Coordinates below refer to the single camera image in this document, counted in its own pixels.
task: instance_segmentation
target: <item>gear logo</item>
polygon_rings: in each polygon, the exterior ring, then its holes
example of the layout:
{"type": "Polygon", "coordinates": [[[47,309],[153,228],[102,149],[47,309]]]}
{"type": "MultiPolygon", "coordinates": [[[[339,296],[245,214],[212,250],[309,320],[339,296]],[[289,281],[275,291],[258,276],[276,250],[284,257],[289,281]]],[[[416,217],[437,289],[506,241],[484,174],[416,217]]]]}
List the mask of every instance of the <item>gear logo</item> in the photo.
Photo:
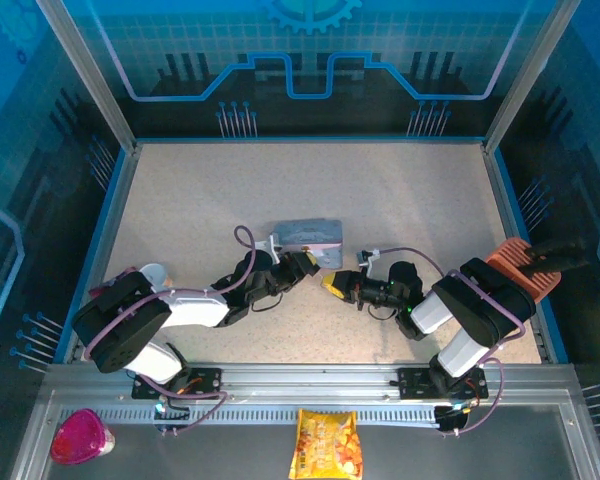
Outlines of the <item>gear logo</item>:
{"type": "Polygon", "coordinates": [[[340,27],[340,20],[350,19],[351,10],[361,7],[361,0],[262,0],[269,20],[278,20],[280,27],[291,27],[293,33],[315,30],[326,33],[328,27],[340,27]]]}

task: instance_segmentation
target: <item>blue border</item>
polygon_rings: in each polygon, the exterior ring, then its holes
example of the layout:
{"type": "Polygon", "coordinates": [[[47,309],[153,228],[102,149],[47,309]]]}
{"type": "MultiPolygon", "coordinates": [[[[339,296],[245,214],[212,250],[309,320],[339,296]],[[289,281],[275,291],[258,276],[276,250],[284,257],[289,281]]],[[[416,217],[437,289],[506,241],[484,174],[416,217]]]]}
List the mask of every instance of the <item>blue border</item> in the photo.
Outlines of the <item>blue border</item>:
{"type": "Polygon", "coordinates": [[[335,137],[251,137],[251,138],[221,138],[221,137],[140,137],[138,143],[293,143],[293,142],[311,142],[311,143],[332,143],[332,142],[376,142],[376,143],[463,143],[474,144],[482,143],[484,137],[407,137],[405,135],[356,135],[356,136],[335,136],[335,137]]]}
{"type": "MultiPolygon", "coordinates": [[[[509,177],[509,171],[504,163],[504,158],[499,147],[496,148],[494,157],[502,177],[502,183],[504,184],[504,189],[506,191],[509,204],[511,205],[511,210],[513,211],[514,220],[520,232],[520,238],[529,241],[529,232],[527,231],[527,227],[524,225],[522,212],[520,212],[520,206],[518,205],[515,190],[513,189],[513,183],[511,183],[511,177],[509,177]]],[[[562,341],[560,329],[558,328],[558,322],[553,314],[553,308],[551,308],[551,301],[549,300],[549,297],[545,297],[545,299],[540,302],[540,306],[542,307],[542,311],[544,313],[545,323],[547,324],[547,330],[549,331],[549,340],[553,345],[553,350],[556,354],[556,360],[558,363],[569,363],[569,357],[567,356],[567,351],[564,348],[564,342],[562,341]]]]}
{"type": "Polygon", "coordinates": [[[67,352],[67,348],[69,348],[69,341],[71,340],[71,321],[73,316],[80,309],[82,298],[84,297],[84,293],[88,288],[87,283],[89,281],[89,276],[91,275],[91,270],[93,269],[93,265],[96,261],[96,253],[100,247],[100,241],[104,233],[104,227],[107,223],[107,217],[109,216],[109,211],[111,210],[111,204],[113,203],[113,197],[115,196],[118,182],[120,180],[120,173],[122,172],[125,161],[126,155],[124,150],[120,149],[120,153],[118,154],[118,158],[116,160],[116,167],[113,170],[113,175],[111,176],[111,181],[109,182],[107,194],[102,202],[102,208],[100,209],[98,222],[96,223],[96,228],[91,236],[91,243],[89,244],[89,250],[87,250],[87,255],[84,259],[82,271],[80,272],[80,277],[78,278],[78,284],[76,285],[73,299],[69,305],[67,319],[64,323],[60,341],[58,342],[58,348],[56,349],[56,353],[53,357],[53,363],[64,363],[64,356],[67,352]]]}

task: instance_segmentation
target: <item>metal rail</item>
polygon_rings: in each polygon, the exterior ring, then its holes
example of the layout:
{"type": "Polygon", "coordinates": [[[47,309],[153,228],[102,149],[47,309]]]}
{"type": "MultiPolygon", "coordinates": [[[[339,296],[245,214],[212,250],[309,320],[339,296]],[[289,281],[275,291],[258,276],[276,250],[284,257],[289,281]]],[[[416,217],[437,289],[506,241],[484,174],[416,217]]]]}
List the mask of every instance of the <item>metal rail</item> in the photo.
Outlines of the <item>metal rail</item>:
{"type": "MultiPolygon", "coordinates": [[[[213,364],[223,369],[223,389],[230,398],[227,409],[253,411],[272,405],[302,407],[347,407],[375,409],[390,414],[405,406],[425,407],[445,402],[402,401],[398,389],[389,386],[396,369],[409,365],[267,365],[213,364]]],[[[485,369],[489,389],[499,387],[499,370],[485,369]]],[[[581,479],[600,479],[600,444],[589,418],[577,377],[570,365],[506,365],[501,405],[555,406],[565,429],[565,438],[581,479]]],[[[92,408],[115,410],[107,422],[147,423],[142,406],[155,402],[130,397],[132,380],[124,373],[102,375],[92,364],[52,365],[45,376],[37,405],[14,466],[12,480],[43,478],[49,447],[58,422],[67,410],[92,408]]],[[[212,401],[200,401],[204,407],[212,401]]],[[[393,418],[384,415],[384,419],[393,418]]],[[[224,424],[244,424],[238,415],[222,418],[224,424]]]]}

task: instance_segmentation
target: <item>yellow object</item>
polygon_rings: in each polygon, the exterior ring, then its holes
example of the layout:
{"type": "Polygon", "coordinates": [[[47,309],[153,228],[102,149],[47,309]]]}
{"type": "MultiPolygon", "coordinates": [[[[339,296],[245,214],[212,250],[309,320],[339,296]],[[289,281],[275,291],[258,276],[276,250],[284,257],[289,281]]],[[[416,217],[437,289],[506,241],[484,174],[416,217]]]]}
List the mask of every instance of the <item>yellow object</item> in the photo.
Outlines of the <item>yellow object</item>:
{"type": "Polygon", "coordinates": [[[315,265],[316,263],[318,263],[318,259],[316,257],[313,256],[313,253],[311,252],[304,252],[307,254],[307,257],[309,257],[309,261],[315,265]]]}
{"type": "Polygon", "coordinates": [[[296,450],[289,479],[362,479],[362,449],[356,414],[315,413],[300,409],[296,450]]]}
{"type": "Polygon", "coordinates": [[[330,273],[329,275],[325,275],[324,278],[322,279],[322,286],[324,288],[326,288],[327,290],[329,290],[329,292],[331,292],[333,295],[338,297],[340,300],[344,300],[344,293],[342,293],[340,290],[338,290],[336,287],[333,286],[333,281],[335,280],[335,278],[336,278],[335,273],[330,273]]]}

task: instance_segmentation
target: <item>glass panel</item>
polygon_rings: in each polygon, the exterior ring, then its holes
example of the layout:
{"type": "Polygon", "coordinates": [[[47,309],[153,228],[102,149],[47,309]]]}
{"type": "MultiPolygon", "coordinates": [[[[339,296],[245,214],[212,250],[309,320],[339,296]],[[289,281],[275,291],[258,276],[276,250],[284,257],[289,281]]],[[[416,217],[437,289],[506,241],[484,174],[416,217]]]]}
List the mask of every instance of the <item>glass panel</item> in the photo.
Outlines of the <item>glass panel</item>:
{"type": "Polygon", "coordinates": [[[580,4],[501,151],[532,243],[585,242],[589,265],[549,298],[600,439],[600,0],[580,4]]]}
{"type": "Polygon", "coordinates": [[[136,135],[228,138],[484,135],[553,4],[67,2],[136,135]]]}
{"type": "Polygon", "coordinates": [[[0,2],[0,478],[57,345],[46,319],[64,324],[118,150],[35,2],[0,2]]]}

